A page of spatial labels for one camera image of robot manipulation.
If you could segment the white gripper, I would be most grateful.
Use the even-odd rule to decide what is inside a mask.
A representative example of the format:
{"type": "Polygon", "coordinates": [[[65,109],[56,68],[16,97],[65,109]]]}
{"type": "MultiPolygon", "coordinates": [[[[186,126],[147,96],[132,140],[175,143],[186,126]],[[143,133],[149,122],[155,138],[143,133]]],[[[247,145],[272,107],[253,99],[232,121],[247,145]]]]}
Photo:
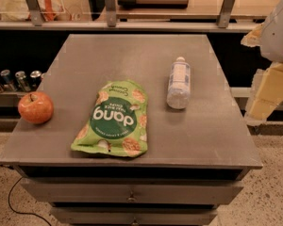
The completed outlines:
{"type": "Polygon", "coordinates": [[[268,69],[256,71],[245,107],[246,123],[259,126],[283,102],[283,0],[263,24],[257,25],[241,39],[241,45],[260,46],[261,55],[273,62],[268,69]]]}

